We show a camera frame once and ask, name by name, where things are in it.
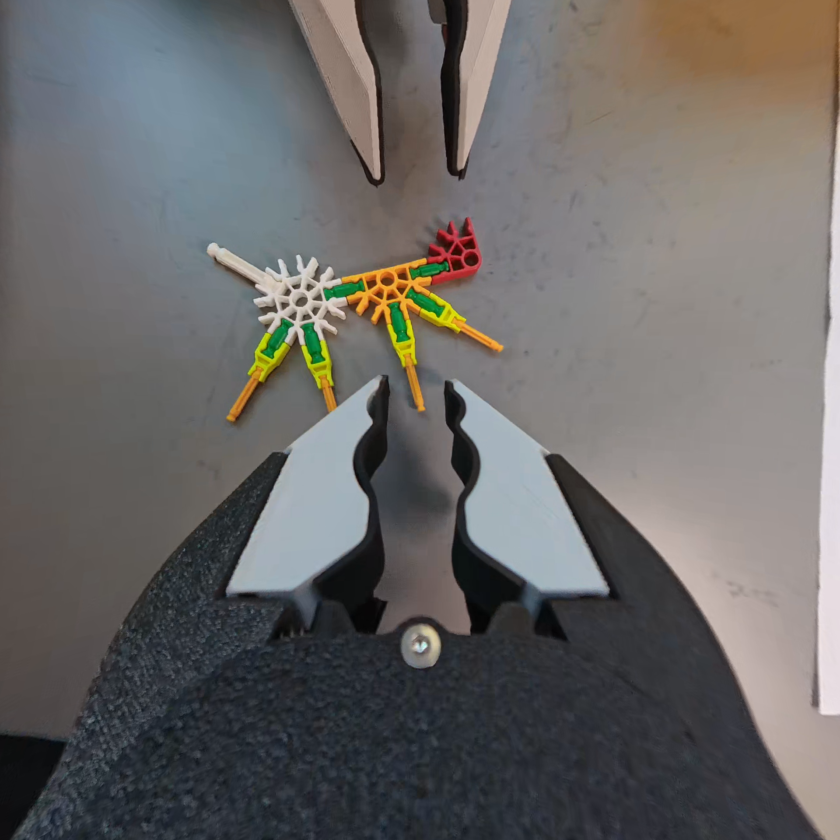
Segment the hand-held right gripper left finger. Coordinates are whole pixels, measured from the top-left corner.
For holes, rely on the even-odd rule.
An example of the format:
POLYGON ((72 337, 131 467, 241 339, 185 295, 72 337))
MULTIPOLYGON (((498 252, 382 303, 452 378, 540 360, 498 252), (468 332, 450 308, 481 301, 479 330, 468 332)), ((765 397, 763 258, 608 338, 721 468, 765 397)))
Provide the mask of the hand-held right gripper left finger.
POLYGON ((385 459, 390 385, 378 375, 283 452, 279 474, 225 586, 227 599, 279 599, 314 628, 325 602, 375 634, 386 603, 372 479, 385 459))

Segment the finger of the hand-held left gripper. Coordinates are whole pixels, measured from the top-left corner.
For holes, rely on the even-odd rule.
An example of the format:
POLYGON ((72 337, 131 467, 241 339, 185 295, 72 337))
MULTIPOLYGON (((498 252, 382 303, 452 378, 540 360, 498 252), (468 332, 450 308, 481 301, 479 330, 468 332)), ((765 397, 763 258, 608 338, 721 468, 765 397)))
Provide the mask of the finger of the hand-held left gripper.
POLYGON ((429 1, 440 25, 440 71, 448 172, 463 179, 497 63, 511 1, 429 1))
POLYGON ((384 181, 382 80, 361 1, 290 1, 368 181, 384 181))

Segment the white folded instruction sheet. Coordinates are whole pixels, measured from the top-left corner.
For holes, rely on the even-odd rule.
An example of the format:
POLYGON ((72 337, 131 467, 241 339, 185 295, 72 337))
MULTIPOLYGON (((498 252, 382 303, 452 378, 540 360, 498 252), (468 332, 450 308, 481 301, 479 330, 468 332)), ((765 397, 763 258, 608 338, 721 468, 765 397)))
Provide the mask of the white folded instruction sheet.
POLYGON ((818 709, 839 715, 839 202, 829 227, 828 321, 824 364, 817 596, 818 709))

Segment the colourful construction toy model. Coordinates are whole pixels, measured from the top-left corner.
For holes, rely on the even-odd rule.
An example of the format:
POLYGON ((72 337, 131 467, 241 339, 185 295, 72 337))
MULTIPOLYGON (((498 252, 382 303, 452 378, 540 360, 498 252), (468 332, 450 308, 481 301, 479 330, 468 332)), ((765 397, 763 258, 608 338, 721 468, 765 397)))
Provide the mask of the colourful construction toy model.
POLYGON ((418 412, 425 404, 417 378, 412 315, 463 333, 490 350, 502 350, 499 342, 468 325, 464 316, 432 291, 436 285, 472 277, 481 267, 482 254, 470 217, 461 226, 451 221, 439 229, 425 258, 345 277, 337 277, 331 267, 320 270, 315 258, 304 263, 299 255, 297 272, 292 274, 283 260, 278 261, 278 271, 259 269, 217 243, 209 244, 206 252, 249 280, 259 293, 255 305, 266 310, 259 316, 266 330, 248 370, 248 382, 227 414, 230 423, 238 420, 257 386, 267 381, 296 344, 328 411, 335 410, 333 363, 325 333, 337 333, 329 318, 344 319, 346 308, 354 307, 360 316, 370 312, 373 324, 384 321, 418 412))

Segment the grey desk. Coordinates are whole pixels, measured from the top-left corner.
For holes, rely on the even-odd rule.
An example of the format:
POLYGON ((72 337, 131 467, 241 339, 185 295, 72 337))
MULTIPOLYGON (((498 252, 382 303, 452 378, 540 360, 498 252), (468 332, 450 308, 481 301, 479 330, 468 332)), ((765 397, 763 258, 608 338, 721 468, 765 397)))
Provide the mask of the grey desk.
POLYGON ((472 217, 439 293, 505 347, 416 321, 329 339, 341 401, 392 388, 382 630, 469 620, 449 552, 455 377, 577 468, 706 614, 789 786, 838 838, 812 705, 836 2, 514 2, 465 180, 443 40, 368 2, 385 181, 287 2, 2 2, 2 732, 64 739, 153 574, 324 415, 294 349, 236 424, 254 292, 206 254, 342 276, 472 217))

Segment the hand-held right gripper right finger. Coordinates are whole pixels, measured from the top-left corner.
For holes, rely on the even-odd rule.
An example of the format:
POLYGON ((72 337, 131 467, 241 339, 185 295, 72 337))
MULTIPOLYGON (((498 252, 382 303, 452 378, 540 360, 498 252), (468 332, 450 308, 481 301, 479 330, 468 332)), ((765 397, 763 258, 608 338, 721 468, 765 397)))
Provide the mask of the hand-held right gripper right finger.
POLYGON ((562 636, 556 601, 612 597, 590 541, 537 440, 458 380, 444 386, 451 465, 463 484, 451 562, 472 634, 504 605, 539 634, 562 636))

